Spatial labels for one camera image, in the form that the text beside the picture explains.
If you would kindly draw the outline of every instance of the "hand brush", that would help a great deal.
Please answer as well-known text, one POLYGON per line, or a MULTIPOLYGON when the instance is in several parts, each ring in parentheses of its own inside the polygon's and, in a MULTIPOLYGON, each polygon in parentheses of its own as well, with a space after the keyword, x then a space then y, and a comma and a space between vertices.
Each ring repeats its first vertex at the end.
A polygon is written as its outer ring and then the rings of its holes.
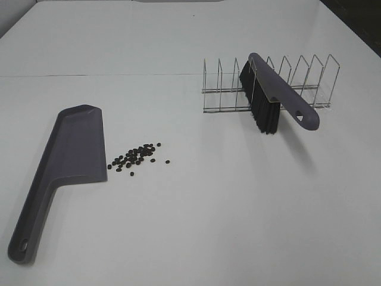
POLYGON ((257 53, 249 55, 239 79, 262 133, 277 131, 280 104, 304 129, 318 129, 320 119, 316 111, 257 53))

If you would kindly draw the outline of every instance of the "gray dustpan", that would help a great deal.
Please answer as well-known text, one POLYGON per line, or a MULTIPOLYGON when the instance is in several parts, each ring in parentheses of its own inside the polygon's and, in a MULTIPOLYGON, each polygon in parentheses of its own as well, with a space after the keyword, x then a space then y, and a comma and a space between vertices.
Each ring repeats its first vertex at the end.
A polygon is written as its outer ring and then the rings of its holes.
POLYGON ((107 181, 102 111, 80 105, 61 111, 43 152, 8 247, 8 257, 34 260, 55 190, 107 181))

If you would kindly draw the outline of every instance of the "white surface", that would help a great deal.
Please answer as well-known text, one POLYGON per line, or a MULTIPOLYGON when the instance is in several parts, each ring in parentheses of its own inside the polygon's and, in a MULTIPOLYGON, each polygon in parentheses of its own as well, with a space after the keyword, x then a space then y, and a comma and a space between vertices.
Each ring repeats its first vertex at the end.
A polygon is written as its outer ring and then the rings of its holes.
POLYGON ((0 42, 0 76, 200 73, 203 58, 232 65, 254 50, 326 56, 336 51, 304 50, 318 3, 39 2, 0 42))

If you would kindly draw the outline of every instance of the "dustpan handle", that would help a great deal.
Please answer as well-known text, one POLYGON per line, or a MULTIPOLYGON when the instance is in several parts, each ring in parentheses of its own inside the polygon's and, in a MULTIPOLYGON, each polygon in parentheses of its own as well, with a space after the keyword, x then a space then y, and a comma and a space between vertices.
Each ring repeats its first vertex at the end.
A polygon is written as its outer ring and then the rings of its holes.
POLYGON ((8 257, 18 264, 29 263, 38 249, 40 236, 56 187, 39 184, 38 168, 23 209, 18 218, 9 247, 8 257))
POLYGON ((291 86, 289 86, 257 53, 249 56, 252 69, 269 101, 280 101, 293 119, 307 130, 319 128, 319 115, 291 86))

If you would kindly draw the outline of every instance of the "brush handle hole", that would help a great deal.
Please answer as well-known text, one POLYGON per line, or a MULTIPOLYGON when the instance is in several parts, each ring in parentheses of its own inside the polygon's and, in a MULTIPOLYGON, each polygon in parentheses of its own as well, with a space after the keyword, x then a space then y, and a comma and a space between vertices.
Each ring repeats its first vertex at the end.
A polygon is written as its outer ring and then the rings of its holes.
POLYGON ((303 114, 298 110, 296 113, 296 118, 299 120, 299 121, 302 121, 303 120, 303 114))
POLYGON ((28 240, 25 238, 22 240, 20 244, 20 252, 25 253, 27 248, 28 248, 28 240))

